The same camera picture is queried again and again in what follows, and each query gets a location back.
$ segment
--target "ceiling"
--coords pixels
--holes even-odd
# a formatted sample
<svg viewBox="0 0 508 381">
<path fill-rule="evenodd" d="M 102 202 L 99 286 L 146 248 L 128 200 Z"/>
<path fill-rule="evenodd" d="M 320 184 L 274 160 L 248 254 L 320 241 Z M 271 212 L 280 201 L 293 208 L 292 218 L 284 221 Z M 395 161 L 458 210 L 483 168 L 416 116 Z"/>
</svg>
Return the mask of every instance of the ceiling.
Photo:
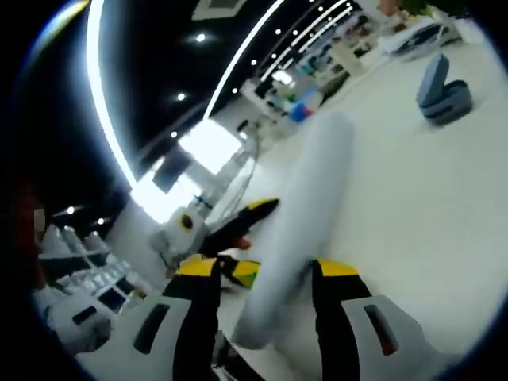
<svg viewBox="0 0 508 381">
<path fill-rule="evenodd" d="M 139 152 L 146 144 L 168 128 L 183 132 L 201 119 L 203 106 L 235 52 L 273 2 L 248 0 L 235 17 L 192 21 L 197 0 L 105 1 L 99 43 L 102 88 L 115 134 L 136 176 L 174 142 L 163 140 L 151 155 L 139 161 Z M 294 39 L 293 28 L 303 30 L 319 16 L 319 6 L 327 10 L 335 2 L 286 0 L 239 60 L 214 112 L 239 96 L 232 93 L 233 88 L 241 87 L 256 71 L 264 72 L 273 52 L 286 49 Z M 25 30 L 24 52 L 64 3 L 37 2 L 40 20 Z M 345 7 L 340 6 L 331 16 Z M 128 190 L 104 139 L 91 97 L 85 54 L 87 14 L 85 9 L 75 17 L 37 57 L 27 70 L 26 80 L 18 84 L 23 91 L 17 98 L 17 121 L 25 131 L 20 151 L 36 158 L 29 160 L 29 166 L 47 214 L 83 206 L 71 216 L 63 214 L 55 219 L 83 231 L 108 229 L 107 223 L 94 224 L 100 217 L 114 217 L 124 205 Z M 282 33 L 275 35 L 276 29 Z M 201 43 L 196 41 L 199 33 L 206 35 Z M 264 62 L 264 66 L 252 66 L 252 60 Z M 180 93 L 186 95 L 181 102 L 177 101 Z M 197 105 L 202 107 L 186 122 L 178 123 Z"/>
</svg>

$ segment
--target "blue object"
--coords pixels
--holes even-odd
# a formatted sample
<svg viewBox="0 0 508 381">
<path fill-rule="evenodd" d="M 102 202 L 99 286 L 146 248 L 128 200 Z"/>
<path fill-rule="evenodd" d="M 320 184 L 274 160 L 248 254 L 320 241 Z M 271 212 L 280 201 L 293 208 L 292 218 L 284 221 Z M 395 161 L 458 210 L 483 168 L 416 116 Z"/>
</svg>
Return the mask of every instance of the blue object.
<svg viewBox="0 0 508 381">
<path fill-rule="evenodd" d="M 471 92 L 465 81 L 445 85 L 449 59 L 439 53 L 425 70 L 416 102 L 421 113 L 431 123 L 443 125 L 468 114 L 473 106 Z"/>
</svg>

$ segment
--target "white floor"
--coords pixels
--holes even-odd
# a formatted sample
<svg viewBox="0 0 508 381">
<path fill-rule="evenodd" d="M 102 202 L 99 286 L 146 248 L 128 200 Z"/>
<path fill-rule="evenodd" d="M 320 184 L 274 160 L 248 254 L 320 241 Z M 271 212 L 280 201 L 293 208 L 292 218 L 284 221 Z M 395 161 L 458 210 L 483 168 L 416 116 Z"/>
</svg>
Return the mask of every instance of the white floor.
<svg viewBox="0 0 508 381">
<path fill-rule="evenodd" d="M 431 57 L 384 64 L 325 105 L 356 123 L 352 178 L 329 257 L 357 267 L 373 293 L 417 319 L 437 349 L 463 353 L 508 290 L 508 86 L 483 46 L 443 51 L 449 79 L 466 80 L 475 99 L 471 114 L 444 129 L 431 128 L 414 100 Z M 260 158 L 243 203 L 283 194 L 282 174 L 305 138 L 304 128 Z M 255 237 L 258 260 L 270 224 Z M 226 332 L 241 299 L 223 303 Z M 318 378 L 312 307 L 302 302 L 291 312 L 275 346 L 306 378 Z"/>
</svg>

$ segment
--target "black ceiling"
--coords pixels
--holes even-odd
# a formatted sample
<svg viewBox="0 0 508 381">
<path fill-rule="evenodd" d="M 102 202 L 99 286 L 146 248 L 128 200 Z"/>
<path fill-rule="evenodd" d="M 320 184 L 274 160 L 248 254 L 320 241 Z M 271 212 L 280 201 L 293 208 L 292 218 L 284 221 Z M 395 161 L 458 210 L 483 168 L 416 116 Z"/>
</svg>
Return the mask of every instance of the black ceiling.
<svg viewBox="0 0 508 381">
<path fill-rule="evenodd" d="M 294 36 L 289 33 L 282 42 L 280 38 L 305 12 L 300 30 L 319 15 L 318 6 L 327 9 L 336 1 L 286 0 L 242 56 L 214 112 L 238 96 L 231 92 L 234 87 L 254 75 L 251 60 L 264 61 L 276 45 L 276 53 L 283 51 Z M 197 0 L 105 0 L 99 46 L 103 88 L 115 133 L 137 175 L 172 142 L 163 140 L 155 154 L 137 163 L 140 150 L 190 109 L 207 104 L 234 53 L 273 2 L 248 0 L 233 18 L 192 21 Z M 30 24 L 26 36 L 35 40 L 36 31 L 64 3 L 37 2 L 40 21 L 37 27 Z M 332 15 L 344 8 L 345 4 Z M 91 98 L 85 56 L 87 11 L 30 67 L 17 97 L 17 120 L 25 131 L 20 150 L 36 157 L 30 166 L 40 198 L 48 214 L 85 206 L 59 219 L 83 229 L 99 217 L 115 215 L 128 189 Z M 275 35 L 277 28 L 283 31 L 281 36 Z M 199 33 L 207 35 L 201 44 L 195 40 Z M 180 92 L 187 95 L 183 102 L 175 100 Z M 187 129 L 201 117 L 202 108 L 176 128 Z"/>
</svg>

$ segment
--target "floor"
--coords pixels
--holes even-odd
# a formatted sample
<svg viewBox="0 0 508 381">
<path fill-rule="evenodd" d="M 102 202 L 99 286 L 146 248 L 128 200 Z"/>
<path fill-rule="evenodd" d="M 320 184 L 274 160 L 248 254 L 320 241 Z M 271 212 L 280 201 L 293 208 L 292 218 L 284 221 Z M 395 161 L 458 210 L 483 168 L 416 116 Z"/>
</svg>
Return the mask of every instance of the floor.
<svg viewBox="0 0 508 381">
<path fill-rule="evenodd" d="M 324 105 L 343 110 L 356 124 L 352 178 L 329 257 L 358 268 L 371 291 L 418 320 L 438 350 L 464 353 L 508 287 L 508 86 L 484 46 L 460 44 L 443 52 L 451 61 L 448 79 L 466 80 L 475 101 L 471 114 L 443 129 L 429 126 L 414 101 L 431 57 L 384 63 Z M 282 195 L 283 174 L 305 140 L 303 128 L 265 153 L 242 203 Z M 253 234 L 252 258 L 262 261 L 266 254 L 263 235 L 271 234 L 272 222 Z M 222 303 L 219 324 L 226 336 L 243 299 Z M 241 354 L 252 357 L 255 369 L 264 368 L 267 380 L 277 379 L 267 371 L 271 366 L 318 379 L 312 307 L 302 297 L 287 311 L 291 318 L 267 352 Z M 279 354 L 284 365 L 264 363 Z"/>
</svg>

